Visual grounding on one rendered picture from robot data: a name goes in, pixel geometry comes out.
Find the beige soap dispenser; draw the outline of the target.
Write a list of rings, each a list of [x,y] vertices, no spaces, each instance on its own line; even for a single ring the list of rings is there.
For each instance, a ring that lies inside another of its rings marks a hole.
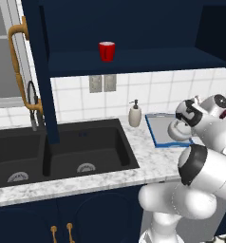
[[[133,106],[128,113],[128,122],[132,127],[138,127],[141,123],[141,108],[138,105],[138,100],[132,102]]]

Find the navy cabinet door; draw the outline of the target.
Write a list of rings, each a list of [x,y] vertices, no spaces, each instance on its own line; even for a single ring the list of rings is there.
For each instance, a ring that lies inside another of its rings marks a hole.
[[[226,0],[210,0],[202,8],[196,47],[225,63]]]

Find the black double sink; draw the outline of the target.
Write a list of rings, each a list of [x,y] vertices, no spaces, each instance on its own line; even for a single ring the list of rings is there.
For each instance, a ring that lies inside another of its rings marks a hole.
[[[58,126],[60,142],[44,129],[0,130],[0,188],[118,172],[139,167],[119,120]]]

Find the navy wall cabinet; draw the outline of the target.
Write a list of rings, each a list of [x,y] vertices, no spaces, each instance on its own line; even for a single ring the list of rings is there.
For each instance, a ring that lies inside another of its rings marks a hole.
[[[203,0],[40,0],[52,77],[224,67],[196,47]],[[114,42],[112,62],[98,44]]]

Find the navy base cupboard door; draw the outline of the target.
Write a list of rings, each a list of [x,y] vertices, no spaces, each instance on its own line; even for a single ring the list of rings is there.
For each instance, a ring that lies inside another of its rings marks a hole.
[[[51,226],[62,243],[54,199],[0,207],[0,243],[53,243]]]
[[[75,243],[139,243],[142,208],[141,186],[100,191],[57,200],[65,243],[66,224],[73,224]]]

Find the red mug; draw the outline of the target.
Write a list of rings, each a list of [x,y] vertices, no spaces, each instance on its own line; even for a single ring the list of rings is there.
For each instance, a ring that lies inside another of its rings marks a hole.
[[[114,42],[100,42],[98,44],[100,57],[103,62],[112,62],[115,55]]]

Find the grey wall outlet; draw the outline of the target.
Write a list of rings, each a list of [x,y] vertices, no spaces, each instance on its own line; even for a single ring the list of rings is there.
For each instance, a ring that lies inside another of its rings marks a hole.
[[[116,84],[117,84],[117,75],[116,74],[104,75],[104,91],[105,92],[115,91]]]
[[[103,91],[103,78],[101,75],[93,75],[89,77],[89,92],[98,93]]]

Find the blue rimmed grey tray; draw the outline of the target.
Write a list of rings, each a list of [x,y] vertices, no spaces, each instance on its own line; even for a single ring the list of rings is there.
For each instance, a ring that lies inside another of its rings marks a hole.
[[[168,113],[155,113],[145,115],[145,120],[156,148],[188,147],[190,144],[194,143],[192,139],[176,141],[172,140],[169,137],[167,128],[169,123],[172,122],[174,119],[175,115]]]

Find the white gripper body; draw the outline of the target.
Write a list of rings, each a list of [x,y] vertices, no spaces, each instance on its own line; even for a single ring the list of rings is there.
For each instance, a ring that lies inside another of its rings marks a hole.
[[[192,137],[191,127],[183,121],[173,120],[168,125],[168,135],[172,140],[184,141]]]

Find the window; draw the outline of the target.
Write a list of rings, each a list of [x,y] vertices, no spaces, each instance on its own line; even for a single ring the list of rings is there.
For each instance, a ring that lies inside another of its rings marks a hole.
[[[9,28],[19,24],[16,0],[0,0],[0,108],[24,105],[15,80],[8,39]]]

